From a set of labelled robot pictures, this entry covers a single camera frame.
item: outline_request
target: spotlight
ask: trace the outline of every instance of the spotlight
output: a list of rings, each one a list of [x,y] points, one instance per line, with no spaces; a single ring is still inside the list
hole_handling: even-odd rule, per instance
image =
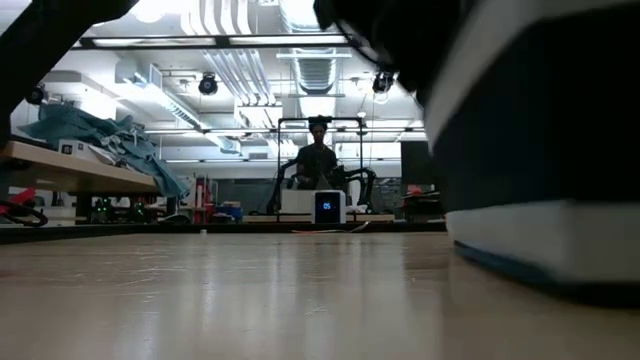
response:
[[[216,75],[212,73],[206,73],[202,75],[202,81],[198,85],[198,90],[202,95],[214,95],[218,92],[218,82],[216,81]]]
[[[378,71],[376,73],[376,77],[373,79],[373,86],[371,87],[373,92],[375,94],[384,94],[388,92],[395,81],[393,75],[394,74],[392,72]]]
[[[38,85],[36,85],[36,87],[31,89],[29,95],[25,96],[25,101],[31,105],[41,105],[42,103],[46,103],[49,95],[44,88],[44,83],[39,83]]]

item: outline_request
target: ceiling light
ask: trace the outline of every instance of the ceiling light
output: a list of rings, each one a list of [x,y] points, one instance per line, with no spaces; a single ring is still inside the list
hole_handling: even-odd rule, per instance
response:
[[[130,11],[138,21],[151,24],[160,21],[166,14],[167,1],[140,0]]]

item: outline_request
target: fabric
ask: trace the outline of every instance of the fabric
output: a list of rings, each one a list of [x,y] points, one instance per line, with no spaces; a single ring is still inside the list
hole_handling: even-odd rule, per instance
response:
[[[310,184],[300,184],[299,189],[315,189],[321,175],[329,174],[338,165],[336,153],[326,146],[319,149],[313,144],[300,149],[296,160],[303,167],[302,175],[312,180]]]
[[[141,173],[153,176],[165,197],[182,199],[189,188],[156,157],[156,147],[131,116],[100,119],[68,105],[42,105],[39,121],[18,127],[27,135],[58,148],[60,140],[79,140],[117,155]]]

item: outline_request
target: blue cloth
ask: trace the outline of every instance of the blue cloth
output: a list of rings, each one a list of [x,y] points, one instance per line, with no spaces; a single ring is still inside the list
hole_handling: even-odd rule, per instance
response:
[[[134,169],[153,176],[163,196],[182,199],[187,195],[187,185],[156,157],[155,145],[131,116],[120,121],[103,120],[71,106],[42,105],[38,118],[19,129],[56,148],[60,140],[79,140],[108,150]]]

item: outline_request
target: person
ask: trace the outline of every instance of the person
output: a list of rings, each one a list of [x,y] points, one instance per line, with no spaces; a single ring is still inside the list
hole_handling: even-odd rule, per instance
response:
[[[296,158],[298,189],[301,190],[314,190],[321,176],[326,176],[338,166],[336,153],[324,144],[327,124],[309,124],[309,131],[313,135],[313,144],[300,149]]]

